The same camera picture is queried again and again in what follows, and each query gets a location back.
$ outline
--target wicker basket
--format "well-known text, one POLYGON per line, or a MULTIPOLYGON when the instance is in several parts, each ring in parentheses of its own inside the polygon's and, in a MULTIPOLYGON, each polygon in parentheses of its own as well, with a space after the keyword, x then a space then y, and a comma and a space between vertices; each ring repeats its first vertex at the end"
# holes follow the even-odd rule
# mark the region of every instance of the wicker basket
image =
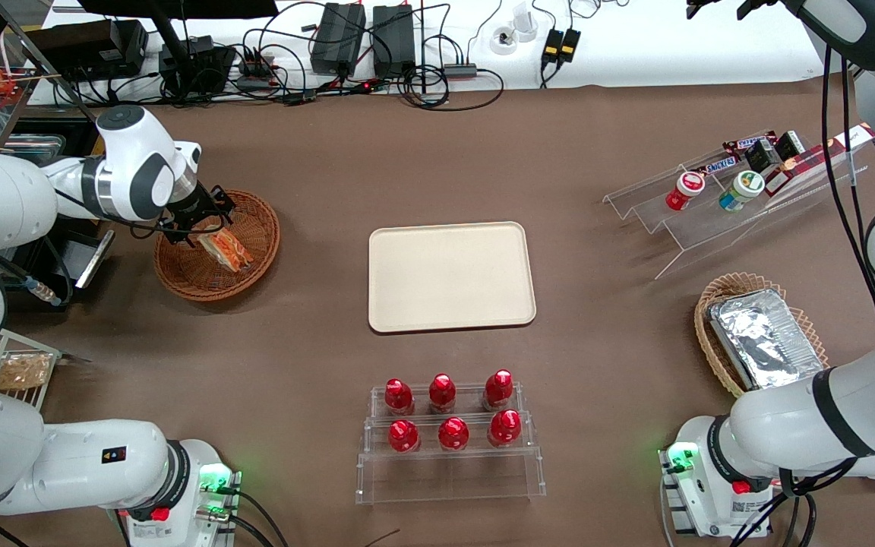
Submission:
MULTIPOLYGON (((279 219, 267 202, 247 191, 228 191, 235 202, 232 225, 226 228, 252 254, 254 263, 247 271, 233 273, 222 266, 199 243, 194 247, 181 242, 171 245, 157 233, 153 247, 153 269, 167 290, 195 302, 229 298, 256 283, 275 259, 279 248, 279 219)), ((205 229, 216 219, 201 221, 195 229, 205 229)))
MULTIPOLYGON (((715 335, 715 331, 711 327, 711 322, 708 319, 708 307, 719 300, 761 289, 774 289, 779 292, 782 300, 785 300, 785 291, 779 285, 765 280, 764 277, 756 276, 754 273, 729 273, 726 276, 716 278, 705 287, 704 292, 701 293, 701 299, 697 301, 694 308, 694 330, 697 331, 697 340, 701 345, 701 350, 704 350, 705 356, 708 357, 708 364, 711 365, 711 370, 715 371, 715 376, 735 397, 744 394, 746 387, 742 385, 741 376, 734 368, 725 348, 722 347, 722 343, 719 342, 718 336, 715 335)), ((806 338, 812 343, 823 367, 829 368, 826 350, 823 349, 823 343, 820 342, 812 321, 806 318, 805 312, 802 312, 801 309, 792 307, 788 309, 795 321, 798 322, 802 332, 805 333, 806 338)))

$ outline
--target qr code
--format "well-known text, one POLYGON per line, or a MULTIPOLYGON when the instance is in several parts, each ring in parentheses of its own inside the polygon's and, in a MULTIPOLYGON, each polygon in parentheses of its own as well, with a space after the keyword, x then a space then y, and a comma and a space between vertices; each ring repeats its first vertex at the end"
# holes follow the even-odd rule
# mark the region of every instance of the qr code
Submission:
POLYGON ((764 501, 733 501, 731 503, 732 513, 753 513, 758 508, 765 504, 764 501))

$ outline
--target clear acrylic stand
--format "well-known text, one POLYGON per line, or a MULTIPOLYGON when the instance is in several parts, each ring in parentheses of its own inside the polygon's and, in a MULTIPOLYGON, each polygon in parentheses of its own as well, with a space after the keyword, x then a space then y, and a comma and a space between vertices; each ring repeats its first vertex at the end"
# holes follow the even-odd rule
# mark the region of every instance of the clear acrylic stand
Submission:
POLYGON ((535 438, 521 384, 515 384, 510 407, 522 416, 521 439, 507 447, 493 447, 487 432, 494 413, 482 408, 484 384, 459 384, 455 413, 438 415, 428 408, 427 385, 413 385, 415 413, 392 416, 383 403, 383 388, 371 391, 357 456, 358 505, 442 499, 534 498, 545 495, 542 450, 535 438), (468 446, 445 451, 438 444, 438 426, 458 416, 469 429, 468 446), (396 419, 409 419, 421 437, 419 451, 398 453, 388 442, 396 419))
MULTIPOLYGON (((760 131, 747 138, 755 138, 765 132, 760 131)), ((812 146, 805 138, 802 138, 802 143, 806 149, 812 146)), ((775 223, 803 214, 831 195, 829 177, 823 169, 822 175, 803 183, 798 189, 789 188, 772 197, 763 191, 761 196, 747 202, 740 211, 725 211, 718 204, 719 196, 726 190, 731 178, 740 171, 750 169, 746 160, 742 159, 727 169, 705 177, 707 188, 700 196, 691 198, 683 211, 667 207, 667 194, 674 189, 681 173, 726 157, 725 150, 719 148, 681 163, 676 169, 664 171, 603 197, 603 202, 610 204, 621 219, 626 220, 634 215, 640 219, 643 228, 652 234, 666 229, 680 247, 677 255, 656 274, 654 280, 725 250, 750 233, 763 231, 775 223)), ((858 165, 857 173, 865 169, 866 166, 858 165)), ((834 167, 833 172, 837 184, 847 182, 850 178, 845 162, 834 167)))

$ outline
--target black mount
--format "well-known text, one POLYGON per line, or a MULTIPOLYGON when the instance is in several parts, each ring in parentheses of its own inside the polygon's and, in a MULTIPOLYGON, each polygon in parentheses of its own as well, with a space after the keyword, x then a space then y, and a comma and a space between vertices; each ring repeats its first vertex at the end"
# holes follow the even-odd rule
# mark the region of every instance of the black mount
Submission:
MULTIPOLYGON (((212 188, 209 193, 199 182, 190 196, 184 200, 175 201, 173 204, 167 204, 167 210, 171 212, 172 218, 161 219, 157 225, 160 228, 181 229, 183 231, 183 229, 193 229, 195 224, 213 216, 225 219, 223 224, 232 224, 232 216, 230 215, 234 209, 235 202, 229 198, 221 186, 212 188)), ((191 236, 187 233, 164 232, 164 236, 168 242, 187 242, 188 245, 194 247, 191 236)))

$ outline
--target metal rack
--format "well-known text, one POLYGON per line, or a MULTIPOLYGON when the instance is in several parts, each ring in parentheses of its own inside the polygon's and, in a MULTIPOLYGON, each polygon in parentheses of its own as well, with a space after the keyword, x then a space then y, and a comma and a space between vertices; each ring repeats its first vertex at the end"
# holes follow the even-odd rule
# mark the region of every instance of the metal rack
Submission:
POLYGON ((44 354, 44 356, 48 356, 45 381, 41 385, 37 385, 37 387, 28 389, 0 390, 0 394, 28 403, 36 407, 36 409, 41 409, 43 400, 46 398, 46 388, 49 387, 49 380, 52 378, 52 370, 55 369, 56 361, 63 357, 63 352, 55 347, 46 346, 44 343, 38 343, 25 336, 2 329, 0 333, 0 373, 2 372, 4 360, 11 356, 19 356, 20 354, 24 354, 24 356, 25 354, 44 354))

